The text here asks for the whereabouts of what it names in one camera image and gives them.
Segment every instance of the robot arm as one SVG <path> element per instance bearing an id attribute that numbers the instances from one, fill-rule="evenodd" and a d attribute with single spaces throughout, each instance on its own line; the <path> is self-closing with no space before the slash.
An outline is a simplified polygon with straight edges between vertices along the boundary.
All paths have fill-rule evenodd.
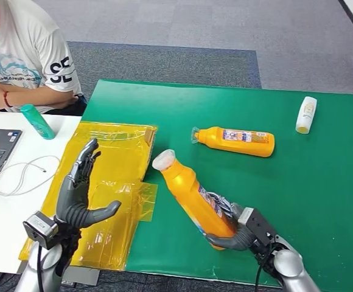
<path id="1" fill-rule="evenodd" d="M 37 211 L 24 222 L 27 235 L 35 243 L 16 292 L 56 292 L 64 271 L 78 248 L 80 229 L 116 214 L 121 202 L 106 208 L 88 210 L 90 175 L 97 157 L 98 143 L 92 139 L 73 163 L 61 184 L 56 214 L 48 218 Z"/>
<path id="2" fill-rule="evenodd" d="M 221 206 L 224 198 L 215 198 Z M 320 290 L 305 270 L 302 257 L 292 245 L 277 234 L 257 209 L 242 209 L 237 204 L 228 205 L 231 212 L 231 220 L 237 225 L 237 232 L 232 238 L 220 238 L 213 234 L 206 235 L 212 245 L 231 248 L 239 251 L 249 249 L 259 264 L 256 277 L 257 291 L 260 271 L 264 271 L 277 279 L 286 292 L 320 292 Z"/>

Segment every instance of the green table surface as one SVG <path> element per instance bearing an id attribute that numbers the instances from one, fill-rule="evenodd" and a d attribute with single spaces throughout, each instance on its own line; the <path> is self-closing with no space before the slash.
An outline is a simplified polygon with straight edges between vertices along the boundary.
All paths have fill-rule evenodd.
<path id="1" fill-rule="evenodd" d="M 308 135 L 295 131 L 305 96 L 317 99 Z M 156 125 L 153 157 L 175 150 L 206 189 L 260 210 L 321 290 L 353 291 L 353 95 L 100 80 L 82 119 Z M 194 126 L 268 131 L 276 145 L 270 158 L 213 150 L 191 144 Z M 255 282 L 251 252 L 212 248 L 160 172 L 150 166 L 144 181 L 159 186 L 156 202 L 127 270 Z"/>

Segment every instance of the orange bottle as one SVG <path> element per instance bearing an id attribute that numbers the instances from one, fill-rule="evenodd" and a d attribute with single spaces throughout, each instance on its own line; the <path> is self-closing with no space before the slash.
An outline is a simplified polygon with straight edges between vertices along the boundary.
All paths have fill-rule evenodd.
<path id="1" fill-rule="evenodd" d="M 194 127 L 191 132 L 191 142 L 200 142 L 210 148 L 261 157 L 271 155 L 275 146 L 275 139 L 271 133 L 230 130 L 220 127 L 212 127 L 206 130 Z"/>
<path id="2" fill-rule="evenodd" d="M 178 161 L 174 150 L 160 153 L 153 160 L 152 167 L 160 170 L 169 190 L 203 235 L 234 235 L 234 227 L 228 221 L 227 215 L 197 180 L 194 171 Z"/>

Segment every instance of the white bottle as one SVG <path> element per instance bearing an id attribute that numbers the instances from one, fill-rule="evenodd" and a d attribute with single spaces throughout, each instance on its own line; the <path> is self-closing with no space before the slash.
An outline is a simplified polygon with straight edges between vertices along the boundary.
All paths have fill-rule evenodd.
<path id="1" fill-rule="evenodd" d="M 295 131 L 301 134 L 308 134 L 311 122 L 314 117 L 314 112 L 317 105 L 317 100 L 313 97 L 306 96 L 299 108 L 298 117 L 295 123 Z"/>

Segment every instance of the yellow plastic bag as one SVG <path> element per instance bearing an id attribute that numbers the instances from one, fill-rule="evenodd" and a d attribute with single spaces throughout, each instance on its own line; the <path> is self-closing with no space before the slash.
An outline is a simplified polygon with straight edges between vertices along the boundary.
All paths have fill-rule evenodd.
<path id="1" fill-rule="evenodd" d="M 144 125 L 79 124 L 67 145 L 42 212 L 49 217 L 55 215 L 61 182 L 81 149 L 94 137 L 98 140 L 101 155 L 97 158 L 91 175 L 88 208 L 105 207 L 113 200 L 119 200 L 122 205 L 113 217 L 82 229 L 72 265 L 125 268 L 138 222 L 152 218 L 156 186 L 141 180 L 148 166 L 156 131 L 156 127 Z M 19 258 L 27 260 L 32 244 L 28 239 Z"/>

